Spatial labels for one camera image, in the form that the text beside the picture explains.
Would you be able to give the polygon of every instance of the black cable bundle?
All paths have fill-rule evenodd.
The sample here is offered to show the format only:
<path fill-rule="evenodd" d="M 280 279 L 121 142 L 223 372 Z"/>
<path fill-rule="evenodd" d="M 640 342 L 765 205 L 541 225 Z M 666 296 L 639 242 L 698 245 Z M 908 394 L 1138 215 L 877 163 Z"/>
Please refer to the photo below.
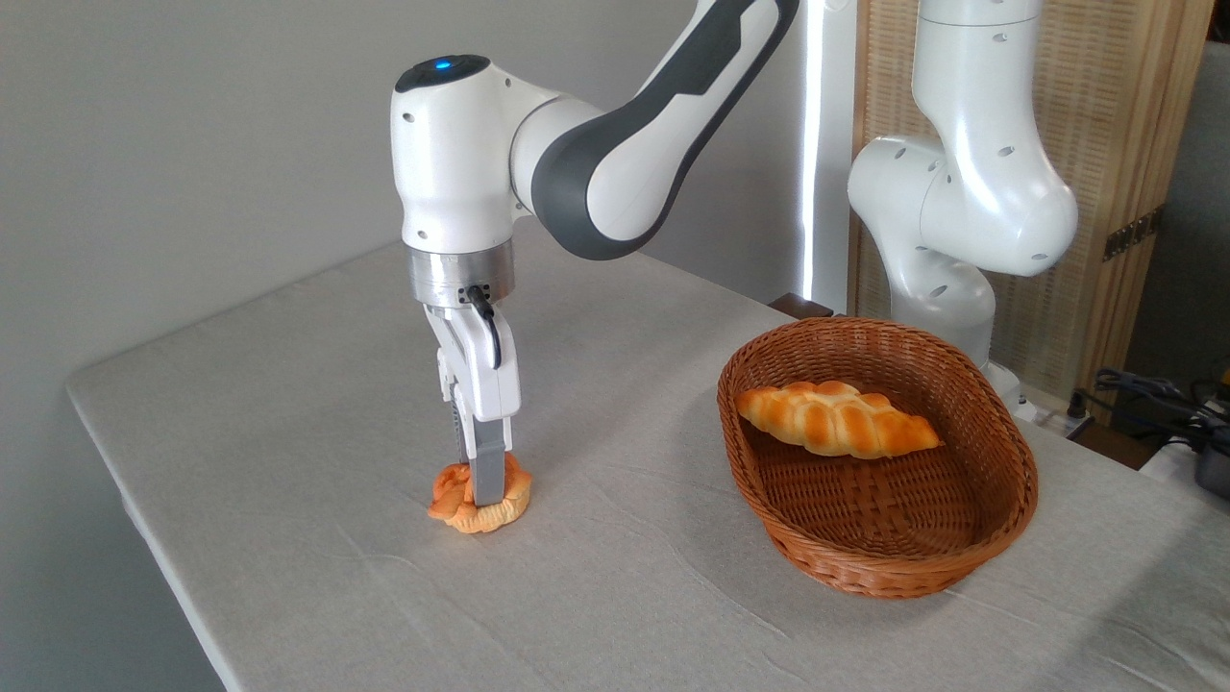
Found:
<path fill-rule="evenodd" d="M 1186 444 L 1197 452 L 1213 445 L 1220 454 L 1230 455 L 1230 435 L 1225 430 L 1219 430 L 1230 427 L 1228 414 L 1197 402 L 1194 398 L 1188 398 L 1168 380 L 1140 377 L 1114 369 L 1102 369 L 1095 376 L 1093 390 L 1097 392 L 1125 392 L 1135 396 L 1134 402 L 1148 401 L 1164 411 L 1175 413 L 1176 417 L 1167 422 L 1154 420 L 1124 407 L 1098 399 L 1086 390 L 1076 390 L 1073 393 L 1073 407 L 1077 406 L 1079 397 L 1082 402 L 1096 404 L 1124 420 L 1149 429 L 1153 434 L 1167 435 L 1172 439 L 1171 442 Z"/>

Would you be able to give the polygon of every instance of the white tablecloth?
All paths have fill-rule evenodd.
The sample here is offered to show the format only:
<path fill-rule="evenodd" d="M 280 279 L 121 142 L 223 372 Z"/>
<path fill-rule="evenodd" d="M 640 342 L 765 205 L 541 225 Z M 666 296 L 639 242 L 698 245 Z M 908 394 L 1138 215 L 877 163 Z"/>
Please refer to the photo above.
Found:
<path fill-rule="evenodd" d="M 791 567 L 718 372 L 781 313 L 641 254 L 515 241 L 525 516 L 426 516 L 455 460 L 400 245 L 69 390 L 231 690 L 1230 690 L 1230 519 L 1049 433 L 1030 529 L 946 592 Z"/>

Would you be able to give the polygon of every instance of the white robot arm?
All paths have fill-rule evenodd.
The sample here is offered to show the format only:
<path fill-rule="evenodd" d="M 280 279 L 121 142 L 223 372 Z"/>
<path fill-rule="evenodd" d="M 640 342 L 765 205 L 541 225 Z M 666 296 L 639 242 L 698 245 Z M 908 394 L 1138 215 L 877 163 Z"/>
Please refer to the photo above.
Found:
<path fill-rule="evenodd" d="M 571 252 L 610 259 L 662 225 L 689 166 L 780 43 L 798 0 L 699 0 L 683 34 L 609 113 L 478 55 L 402 74 L 390 123 L 415 297 L 438 337 L 475 503 L 503 499 L 520 407 L 512 332 L 513 221 L 538 215 Z"/>
<path fill-rule="evenodd" d="M 892 317 L 958 345 L 1010 409 L 990 363 L 995 295 L 979 269 L 1034 275 L 1076 231 L 1076 200 L 1047 159 L 1032 82 L 1042 0 L 920 0 L 914 100 L 941 141 L 882 136 L 855 159 L 850 203 L 884 259 Z"/>

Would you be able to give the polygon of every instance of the pastry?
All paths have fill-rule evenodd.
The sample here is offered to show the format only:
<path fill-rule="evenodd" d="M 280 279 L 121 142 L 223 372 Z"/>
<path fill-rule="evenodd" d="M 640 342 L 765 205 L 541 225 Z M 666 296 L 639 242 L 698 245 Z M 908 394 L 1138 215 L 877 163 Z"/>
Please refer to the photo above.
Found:
<path fill-rule="evenodd" d="M 435 477 L 427 516 L 440 520 L 461 533 L 491 532 L 522 516 L 530 504 L 530 482 L 517 457 L 504 452 L 504 499 L 494 505 L 474 504 L 469 465 L 449 465 Z"/>
<path fill-rule="evenodd" d="M 925 418 L 838 381 L 761 387 L 738 395 L 734 406 L 758 430 L 824 457 L 877 460 L 941 445 Z"/>

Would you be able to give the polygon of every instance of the brown wicker basket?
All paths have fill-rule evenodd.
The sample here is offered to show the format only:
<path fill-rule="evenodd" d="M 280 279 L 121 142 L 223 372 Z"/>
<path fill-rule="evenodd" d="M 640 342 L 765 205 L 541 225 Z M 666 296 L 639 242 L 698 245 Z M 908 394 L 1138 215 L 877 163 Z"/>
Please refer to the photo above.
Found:
<path fill-rule="evenodd" d="M 926 417 L 943 445 L 903 457 L 817 457 L 739 417 L 755 387 L 840 380 Z M 862 317 L 791 322 L 731 358 L 717 386 L 731 472 L 774 546 L 852 594 L 925 596 L 1009 547 L 1038 504 L 1038 471 L 973 363 L 930 333 Z"/>

